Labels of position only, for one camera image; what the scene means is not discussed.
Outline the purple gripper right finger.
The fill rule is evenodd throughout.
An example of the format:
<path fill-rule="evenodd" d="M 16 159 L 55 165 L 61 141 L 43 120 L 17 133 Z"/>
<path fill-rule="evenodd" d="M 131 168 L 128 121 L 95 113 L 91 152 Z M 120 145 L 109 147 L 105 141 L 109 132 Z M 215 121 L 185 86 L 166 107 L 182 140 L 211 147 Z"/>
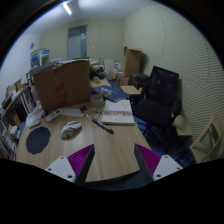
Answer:
<path fill-rule="evenodd" d="M 169 155 L 160 156 L 139 144 L 135 145 L 134 154 L 140 166 L 148 172 L 154 181 L 160 180 L 182 169 L 182 166 Z"/>

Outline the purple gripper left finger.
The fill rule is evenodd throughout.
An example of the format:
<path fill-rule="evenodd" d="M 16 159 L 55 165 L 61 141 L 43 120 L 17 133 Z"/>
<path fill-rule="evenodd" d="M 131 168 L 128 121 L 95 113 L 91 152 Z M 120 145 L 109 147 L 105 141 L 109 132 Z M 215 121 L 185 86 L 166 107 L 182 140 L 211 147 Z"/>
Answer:
<path fill-rule="evenodd" d="M 91 144 L 68 157 L 58 157 L 46 171 L 72 183 L 84 183 L 94 155 L 94 145 Z"/>

